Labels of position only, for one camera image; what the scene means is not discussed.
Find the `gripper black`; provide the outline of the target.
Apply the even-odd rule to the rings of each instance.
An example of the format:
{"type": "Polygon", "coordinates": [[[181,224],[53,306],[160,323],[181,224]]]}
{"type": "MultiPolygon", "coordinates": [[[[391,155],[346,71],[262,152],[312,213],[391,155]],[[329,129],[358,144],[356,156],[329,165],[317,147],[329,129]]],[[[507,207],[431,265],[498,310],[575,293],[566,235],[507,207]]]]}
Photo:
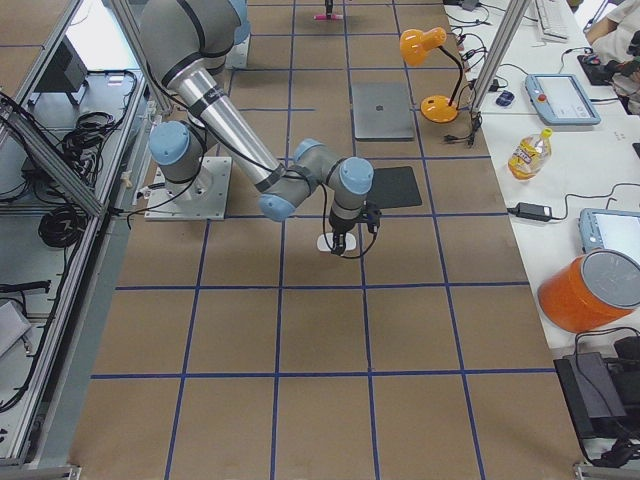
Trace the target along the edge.
{"type": "Polygon", "coordinates": [[[329,214],[332,233],[327,235],[327,246],[331,253],[342,256],[347,247],[347,234],[356,224],[365,223],[370,234],[376,235],[380,228],[382,212],[375,203],[365,201],[355,209],[347,209],[333,201],[329,214]]]}

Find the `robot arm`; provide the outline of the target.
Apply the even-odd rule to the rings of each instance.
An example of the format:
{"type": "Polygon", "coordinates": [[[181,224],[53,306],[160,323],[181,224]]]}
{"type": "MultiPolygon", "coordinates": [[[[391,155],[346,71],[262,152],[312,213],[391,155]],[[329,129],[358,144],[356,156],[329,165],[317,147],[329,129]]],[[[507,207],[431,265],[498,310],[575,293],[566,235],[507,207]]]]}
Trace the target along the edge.
{"type": "Polygon", "coordinates": [[[315,139],[303,140],[283,166],[232,104],[214,76],[250,34],[243,1],[150,1],[140,20],[140,42],[151,77],[177,94],[188,113],[232,155],[260,192],[259,208],[282,222],[317,188],[331,189],[323,207],[320,242],[343,256],[358,223],[372,235],[380,210],[368,201],[374,169],[360,157],[340,157],[315,139]]]}

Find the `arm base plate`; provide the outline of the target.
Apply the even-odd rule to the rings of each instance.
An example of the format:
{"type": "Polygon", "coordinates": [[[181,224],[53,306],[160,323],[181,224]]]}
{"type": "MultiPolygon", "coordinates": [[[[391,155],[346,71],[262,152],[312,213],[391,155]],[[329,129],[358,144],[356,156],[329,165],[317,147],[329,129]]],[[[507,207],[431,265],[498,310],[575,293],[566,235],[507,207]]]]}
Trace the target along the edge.
{"type": "Polygon", "coordinates": [[[243,42],[234,45],[226,55],[225,67],[228,70],[244,70],[248,64],[248,53],[251,37],[247,37],[243,42]]]}
{"type": "Polygon", "coordinates": [[[153,189],[143,212],[149,221],[223,220],[232,169],[230,157],[205,156],[193,181],[182,184],[165,178],[164,166],[156,169],[156,181],[163,186],[153,189]]]}

